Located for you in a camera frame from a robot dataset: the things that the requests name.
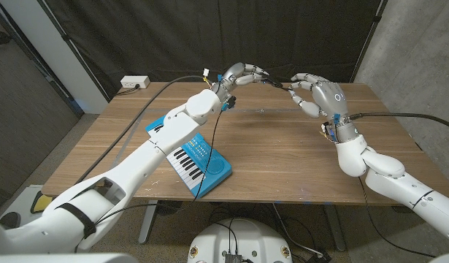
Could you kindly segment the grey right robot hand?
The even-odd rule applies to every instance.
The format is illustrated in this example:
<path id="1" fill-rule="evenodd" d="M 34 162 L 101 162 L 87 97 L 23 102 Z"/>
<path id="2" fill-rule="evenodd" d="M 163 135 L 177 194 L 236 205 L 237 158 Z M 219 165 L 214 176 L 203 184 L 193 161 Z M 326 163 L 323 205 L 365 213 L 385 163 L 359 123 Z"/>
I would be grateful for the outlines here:
<path id="1" fill-rule="evenodd" d="M 312 118 L 324 116 L 335 142 L 348 142 L 359 136 L 354 123 L 348 120 L 347 99 L 338 83 L 310 73 L 297 73 L 291 80 L 289 93 L 293 101 Z M 295 88 L 310 91 L 314 102 L 302 99 L 295 93 Z"/>

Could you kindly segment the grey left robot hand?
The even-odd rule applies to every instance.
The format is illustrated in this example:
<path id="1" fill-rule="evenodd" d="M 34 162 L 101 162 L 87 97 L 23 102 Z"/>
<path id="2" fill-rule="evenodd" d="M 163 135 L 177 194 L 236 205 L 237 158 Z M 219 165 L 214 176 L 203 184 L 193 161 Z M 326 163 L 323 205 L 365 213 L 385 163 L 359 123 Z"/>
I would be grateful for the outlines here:
<path id="1" fill-rule="evenodd" d="M 257 83 L 267 78 L 269 73 L 253 64 L 244 64 L 242 62 L 231 66 L 211 87 L 216 93 L 221 103 L 227 102 L 231 97 L 231 92 L 239 85 Z"/>

